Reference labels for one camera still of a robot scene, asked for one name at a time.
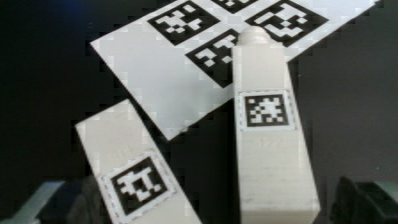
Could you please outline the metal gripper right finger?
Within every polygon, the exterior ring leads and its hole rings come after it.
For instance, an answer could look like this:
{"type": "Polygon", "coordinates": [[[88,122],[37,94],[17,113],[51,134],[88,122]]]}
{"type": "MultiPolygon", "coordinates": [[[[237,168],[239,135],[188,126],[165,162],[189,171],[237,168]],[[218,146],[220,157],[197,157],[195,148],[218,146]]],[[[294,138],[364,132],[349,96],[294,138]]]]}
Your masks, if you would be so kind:
{"type": "Polygon", "coordinates": [[[398,224],[398,183],[339,178],[332,224],[398,224]]]}

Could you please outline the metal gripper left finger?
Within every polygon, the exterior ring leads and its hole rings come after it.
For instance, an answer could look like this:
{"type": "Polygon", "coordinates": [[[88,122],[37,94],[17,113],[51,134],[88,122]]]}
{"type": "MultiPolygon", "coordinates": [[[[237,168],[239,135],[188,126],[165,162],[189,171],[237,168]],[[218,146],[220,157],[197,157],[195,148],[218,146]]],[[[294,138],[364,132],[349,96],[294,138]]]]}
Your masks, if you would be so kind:
{"type": "Polygon", "coordinates": [[[95,180],[44,182],[6,224],[104,224],[95,180]]]}

